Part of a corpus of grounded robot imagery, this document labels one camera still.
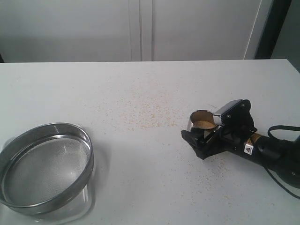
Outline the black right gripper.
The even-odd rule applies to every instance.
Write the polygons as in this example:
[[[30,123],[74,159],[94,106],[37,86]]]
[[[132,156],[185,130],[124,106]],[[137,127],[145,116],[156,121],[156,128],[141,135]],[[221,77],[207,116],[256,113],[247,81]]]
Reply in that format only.
[[[251,103],[244,99],[225,113],[225,125],[215,132],[199,128],[182,130],[181,137],[190,145],[200,159],[228,151],[246,160],[256,160],[253,144],[247,141],[257,131],[250,114]]]

